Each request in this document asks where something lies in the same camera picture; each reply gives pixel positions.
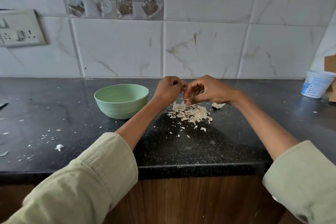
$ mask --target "ceramic bowl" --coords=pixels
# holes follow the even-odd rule
[[[114,119],[129,119],[147,104],[149,90],[137,84],[118,84],[94,94],[100,110]]]

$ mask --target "left hand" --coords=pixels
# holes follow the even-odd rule
[[[173,103],[187,86],[185,81],[176,76],[166,76],[159,81],[151,102],[163,109]]]

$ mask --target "rolled-up sleeve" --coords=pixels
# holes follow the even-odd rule
[[[137,180],[129,145],[116,133],[104,133],[34,188],[6,223],[102,223]]]
[[[305,223],[336,223],[336,166],[310,141],[288,149],[263,178],[266,189]]]

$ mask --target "kitchen counter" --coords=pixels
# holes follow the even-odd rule
[[[302,80],[223,81],[243,90],[298,140],[311,140],[336,163],[336,107],[302,96]],[[102,133],[124,124],[99,110],[93,95],[100,88],[141,84],[149,89],[150,99],[157,82],[0,78],[0,102],[9,102],[0,110],[0,154],[8,151],[0,157],[0,184],[37,184],[65,167]],[[210,109],[206,103],[201,105]],[[211,124],[200,122],[197,129],[169,118],[169,110],[171,106],[156,117],[134,149],[140,180],[263,175],[270,167],[271,157],[236,108],[225,105],[210,111]],[[61,151],[55,150],[58,144],[64,145]]]

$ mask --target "plastic container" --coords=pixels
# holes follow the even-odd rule
[[[321,98],[335,77],[335,73],[308,70],[301,94],[310,98]]]
[[[149,90],[137,84],[118,84],[94,94],[100,110],[115,119],[129,119],[147,104]]]

